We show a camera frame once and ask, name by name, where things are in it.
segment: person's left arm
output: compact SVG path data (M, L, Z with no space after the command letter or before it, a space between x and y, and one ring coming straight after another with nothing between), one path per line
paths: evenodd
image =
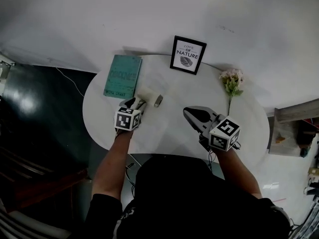
M132 134L133 131L123 131L115 138L111 149L94 176L92 196L104 194L121 200L126 158Z

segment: table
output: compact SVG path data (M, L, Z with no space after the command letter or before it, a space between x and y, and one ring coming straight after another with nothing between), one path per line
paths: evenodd
M142 56L143 62L136 93L141 86L163 96L158 108L147 106L142 124L134 132L129 153L174 154L208 159L208 152L199 144L198 133L183 116L187 106L207 106L218 114L227 114L228 97L219 80L220 71L200 64L197 75L169 68L171 56ZM103 95L112 60L99 72L84 96L83 119L90 136L103 148L110 149L115 137L114 114L122 99ZM247 165L255 165L265 154L269 141L269 123L264 109L244 89L234 97L230 116L241 126L237 151Z

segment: picture frame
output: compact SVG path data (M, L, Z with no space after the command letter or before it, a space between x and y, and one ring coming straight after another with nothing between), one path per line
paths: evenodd
M206 43L176 35L170 68L196 75L206 46Z

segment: book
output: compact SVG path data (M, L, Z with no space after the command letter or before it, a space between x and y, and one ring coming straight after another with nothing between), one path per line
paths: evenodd
M134 96L142 64L141 57L114 55L104 95L107 97L129 99Z

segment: cube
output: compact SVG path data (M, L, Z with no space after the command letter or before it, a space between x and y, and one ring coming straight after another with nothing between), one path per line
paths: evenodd
M114 116L114 127L126 131L134 130L140 123L141 111L118 107Z
M228 151L237 142L240 125L227 116L209 132L209 145L213 148Z

